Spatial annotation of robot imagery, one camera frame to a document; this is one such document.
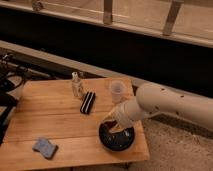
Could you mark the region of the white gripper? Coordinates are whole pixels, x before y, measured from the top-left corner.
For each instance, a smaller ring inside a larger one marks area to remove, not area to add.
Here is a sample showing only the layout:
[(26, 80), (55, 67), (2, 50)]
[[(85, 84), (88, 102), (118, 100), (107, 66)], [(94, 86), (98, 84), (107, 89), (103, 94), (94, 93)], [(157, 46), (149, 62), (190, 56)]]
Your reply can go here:
[(109, 112), (104, 118), (103, 123), (113, 122), (116, 124), (109, 129), (110, 133), (121, 132), (126, 128), (130, 128), (140, 119), (140, 105), (136, 99), (126, 100), (116, 105), (114, 112)]

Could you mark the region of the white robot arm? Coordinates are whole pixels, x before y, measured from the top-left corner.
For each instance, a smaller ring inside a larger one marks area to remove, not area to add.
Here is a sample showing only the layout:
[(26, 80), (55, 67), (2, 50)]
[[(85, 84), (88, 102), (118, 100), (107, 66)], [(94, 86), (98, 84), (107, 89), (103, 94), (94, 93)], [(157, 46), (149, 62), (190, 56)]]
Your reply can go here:
[(109, 131), (117, 133), (158, 114), (178, 115), (213, 131), (213, 98), (184, 94), (157, 83), (142, 84), (132, 99), (113, 107), (103, 123), (113, 123)]

